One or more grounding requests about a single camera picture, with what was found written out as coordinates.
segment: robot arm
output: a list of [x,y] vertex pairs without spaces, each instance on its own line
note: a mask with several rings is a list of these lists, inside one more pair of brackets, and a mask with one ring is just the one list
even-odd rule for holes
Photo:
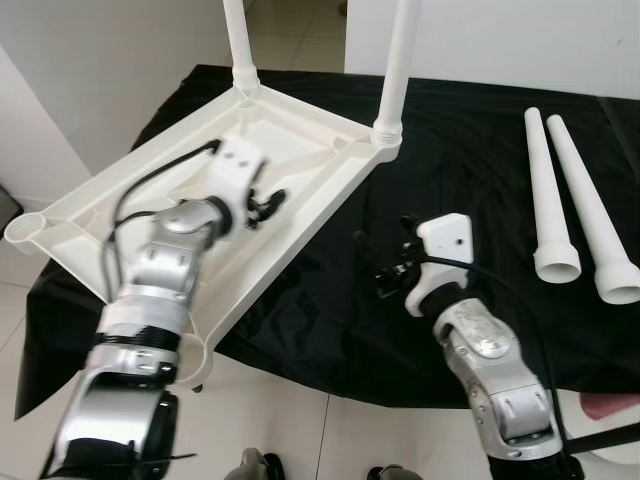
[[116,299],[102,313],[96,342],[63,417],[42,478],[160,479],[171,457],[177,375],[203,254],[245,225],[275,213],[253,199],[260,151],[229,138],[206,175],[212,195],[157,213]]
[[437,319],[434,336],[467,393],[493,478],[583,479],[578,461],[565,458],[547,393],[524,363],[513,330],[465,291],[466,270],[424,260],[426,253],[471,263],[469,217],[450,214],[405,226],[417,241],[404,245],[405,262],[384,270],[379,285],[413,284],[408,312]]

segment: white cylindrical leg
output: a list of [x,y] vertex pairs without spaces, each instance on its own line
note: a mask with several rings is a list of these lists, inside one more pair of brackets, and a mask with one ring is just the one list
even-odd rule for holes
[[596,265],[600,297],[613,304],[639,301],[640,270],[629,261],[567,127],[558,115],[547,126]]
[[380,112],[373,124],[372,140],[381,147],[396,146],[402,142],[402,109],[411,73],[421,4],[422,0],[398,0]]
[[540,110],[528,109],[524,122],[538,234],[538,249],[533,255],[536,272],[545,282],[571,282],[580,276],[580,257],[569,241]]
[[224,0],[224,14],[227,18],[229,44],[233,57],[233,84],[241,90],[251,90],[256,88],[260,81],[251,58],[244,3],[242,0]]

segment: black pole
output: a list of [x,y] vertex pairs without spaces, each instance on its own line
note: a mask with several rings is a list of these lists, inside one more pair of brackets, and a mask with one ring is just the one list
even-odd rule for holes
[[567,450],[571,455],[574,455],[637,441],[640,441],[640,422],[586,437],[567,440]]

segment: black cloth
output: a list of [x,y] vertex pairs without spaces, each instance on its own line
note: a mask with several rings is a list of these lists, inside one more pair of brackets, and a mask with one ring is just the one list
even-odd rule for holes
[[[376,117],[382,88],[382,78],[356,75],[261,72],[261,80],[365,125]],[[230,85],[229,69],[198,66],[160,107],[136,145]],[[390,266],[406,240],[401,215],[429,219],[459,212],[472,219],[478,263],[508,280],[542,322],[559,385],[589,392],[638,391],[640,304],[614,306],[598,297],[593,262],[555,157],[582,275],[573,283],[551,285],[535,274],[537,242],[523,114],[537,106],[545,117],[563,116],[631,260],[640,264],[639,105],[542,90],[412,80],[398,159],[373,171],[216,350],[365,402],[464,406],[462,388],[432,338],[433,319],[410,317],[402,294],[379,300],[353,241],[355,231],[367,233],[380,266]],[[526,359],[544,377],[531,323],[512,294],[486,279],[470,278],[470,289],[515,329]],[[81,368],[101,306],[69,274],[49,264],[28,297],[18,414]]]

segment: white floor tile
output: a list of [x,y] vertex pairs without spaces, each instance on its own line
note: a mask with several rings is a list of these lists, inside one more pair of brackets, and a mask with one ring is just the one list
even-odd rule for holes
[[253,63],[259,69],[290,70],[302,37],[251,35]]
[[638,480],[639,465],[617,465],[607,462],[591,453],[578,455],[587,480],[602,478],[606,480]]
[[224,57],[224,60],[220,62],[221,67],[233,67],[233,57],[231,56],[231,50],[227,53],[227,56]]
[[247,447],[277,453],[287,478],[315,479],[327,394],[218,354],[201,393],[177,392],[175,451],[198,457],[175,462],[169,479],[224,478]]
[[466,410],[388,409],[331,396],[318,480],[364,480],[392,463],[425,480],[490,480],[479,442]]
[[49,257],[44,254],[25,255],[4,238],[0,240],[0,283],[31,287]]
[[293,70],[344,72],[344,38],[305,37],[293,61]]
[[346,37],[347,17],[338,13],[338,2],[323,1],[318,4],[307,35],[310,37]]
[[26,311],[29,289],[0,283],[0,351]]
[[28,480],[40,478],[38,475],[71,398],[75,380],[67,383],[34,411],[14,422],[24,334],[25,324],[22,322],[0,352],[0,474]]
[[250,34],[301,36],[315,11],[315,2],[300,0],[256,1],[247,12]]

